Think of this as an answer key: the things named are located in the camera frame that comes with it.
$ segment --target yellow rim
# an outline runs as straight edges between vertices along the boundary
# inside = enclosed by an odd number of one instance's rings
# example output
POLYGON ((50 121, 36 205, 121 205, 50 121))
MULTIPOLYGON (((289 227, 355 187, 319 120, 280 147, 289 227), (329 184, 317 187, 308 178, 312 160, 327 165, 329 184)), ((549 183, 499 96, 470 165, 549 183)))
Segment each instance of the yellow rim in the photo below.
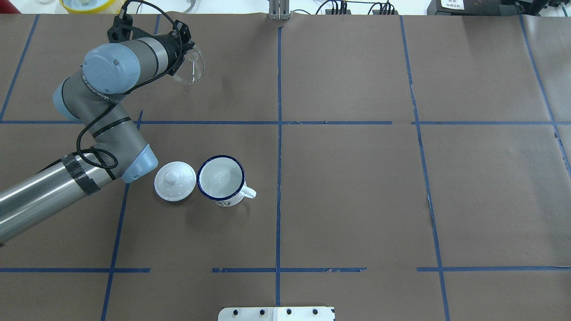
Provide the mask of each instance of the yellow rim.
POLYGON ((63 3, 63 0, 59 0, 59 3, 61 3, 62 6, 63 6, 68 12, 70 12, 70 13, 90 14, 90 13, 98 13, 98 12, 101 12, 101 11, 103 11, 103 10, 109 8, 113 3, 115 3, 115 0, 109 0, 109 1, 107 1, 107 2, 106 2, 103 6, 101 6, 101 7, 93 8, 93 9, 91 9, 91 10, 84 10, 84 11, 74 10, 74 9, 72 9, 72 8, 70 8, 70 7, 68 7, 68 6, 66 6, 66 5, 63 3))

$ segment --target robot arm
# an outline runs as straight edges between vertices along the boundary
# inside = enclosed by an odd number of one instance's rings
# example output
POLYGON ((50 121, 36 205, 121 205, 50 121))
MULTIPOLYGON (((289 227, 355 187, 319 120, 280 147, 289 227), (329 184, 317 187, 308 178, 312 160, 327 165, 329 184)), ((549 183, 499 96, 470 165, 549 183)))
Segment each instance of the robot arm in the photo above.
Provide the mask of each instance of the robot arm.
POLYGON ((116 178, 131 183, 158 165, 120 102, 134 89, 174 75, 194 43, 188 26, 179 21, 163 35, 132 27, 125 13, 128 3, 108 32, 111 43, 87 53, 81 69, 53 96, 57 110, 86 125, 82 134, 89 131, 96 145, 82 150, 80 134, 76 152, 0 192, 0 244, 116 178))

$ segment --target white mug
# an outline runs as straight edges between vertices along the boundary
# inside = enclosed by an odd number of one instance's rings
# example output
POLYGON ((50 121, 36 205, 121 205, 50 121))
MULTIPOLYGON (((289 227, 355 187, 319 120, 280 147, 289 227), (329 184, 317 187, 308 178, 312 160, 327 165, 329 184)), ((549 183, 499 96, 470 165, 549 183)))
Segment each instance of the white mug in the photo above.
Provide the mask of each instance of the white mug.
POLYGON ((214 156, 198 171, 198 189, 219 206, 238 204, 244 196, 256 197, 256 191, 246 186, 244 167, 234 157, 214 156))

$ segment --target silver metal tube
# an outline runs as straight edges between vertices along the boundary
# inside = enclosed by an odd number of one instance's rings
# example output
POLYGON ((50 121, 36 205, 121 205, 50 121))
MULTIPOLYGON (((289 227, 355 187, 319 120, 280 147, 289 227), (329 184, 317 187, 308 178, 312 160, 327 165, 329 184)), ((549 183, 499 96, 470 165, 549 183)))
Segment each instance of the silver metal tube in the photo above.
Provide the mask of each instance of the silver metal tube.
MULTIPOLYGON (((93 154, 86 156, 89 160, 96 161, 93 154)), ((80 157, 75 159, 100 188, 111 182, 104 169, 90 166, 80 157)), ((86 194, 61 163, 0 192, 0 244, 4 244, 84 196, 86 194)))

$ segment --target white label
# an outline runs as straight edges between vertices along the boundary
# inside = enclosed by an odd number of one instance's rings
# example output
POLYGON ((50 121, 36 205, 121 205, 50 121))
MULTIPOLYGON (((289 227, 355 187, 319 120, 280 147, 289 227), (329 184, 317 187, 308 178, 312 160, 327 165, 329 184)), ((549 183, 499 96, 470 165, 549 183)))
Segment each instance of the white label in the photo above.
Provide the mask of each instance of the white label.
POLYGON ((448 9, 463 10, 464 0, 440 0, 442 7, 448 9))

